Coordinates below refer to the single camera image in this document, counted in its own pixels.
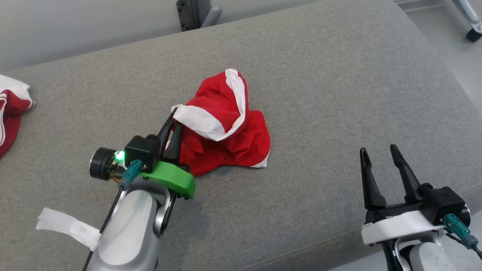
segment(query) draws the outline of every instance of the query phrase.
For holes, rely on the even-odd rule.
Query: gray fabric surface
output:
[[[389,144],[421,182],[482,207],[482,120],[390,0],[326,0],[7,72],[37,104],[0,159],[0,270],[79,270],[88,249],[35,230],[43,207],[100,227],[115,185],[91,179],[100,146],[160,129],[206,77],[236,68],[272,138],[266,169],[197,179],[162,237],[161,270],[324,270],[362,245],[359,149],[403,201]]]

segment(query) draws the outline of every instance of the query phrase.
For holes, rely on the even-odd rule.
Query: black wheel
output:
[[[471,42],[476,42],[482,37],[481,33],[476,32],[474,29],[471,29],[468,33],[466,38]]]
[[[411,244],[411,245],[408,245],[404,248],[402,248],[400,250],[400,255],[402,257],[405,258],[405,260],[407,260],[408,264],[410,265],[410,267],[412,267],[412,262],[410,261],[410,251],[412,250],[412,248],[414,247],[415,245],[414,244]]]

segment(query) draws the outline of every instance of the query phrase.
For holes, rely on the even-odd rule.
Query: red fabric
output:
[[[190,166],[195,176],[205,174],[221,165],[254,166],[267,158],[270,138],[265,119],[260,111],[249,110],[246,80],[246,117],[231,136],[221,141],[206,139],[194,131],[184,129],[180,162]],[[197,106],[218,119],[228,132],[240,117],[232,89],[226,84],[225,73],[205,79],[187,106]]]
[[[10,90],[0,93],[0,157],[7,152],[13,144],[20,127],[21,113],[30,107],[30,100],[20,99]]]

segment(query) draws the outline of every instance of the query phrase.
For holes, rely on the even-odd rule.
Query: white tape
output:
[[[53,230],[72,236],[94,251],[99,245],[99,230],[77,219],[49,208],[44,208],[38,217],[38,230]]]

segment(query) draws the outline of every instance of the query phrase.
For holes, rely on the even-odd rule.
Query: white wall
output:
[[[316,0],[212,0],[220,23]],[[0,0],[0,71],[180,32],[176,0]]]

